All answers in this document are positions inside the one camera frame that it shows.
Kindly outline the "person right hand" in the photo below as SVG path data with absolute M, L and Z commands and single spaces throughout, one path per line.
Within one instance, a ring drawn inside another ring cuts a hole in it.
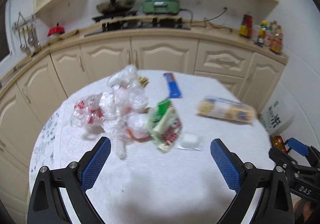
M 305 199 L 299 200 L 294 208 L 295 223 L 320 224 L 319 202 L 310 202 Z

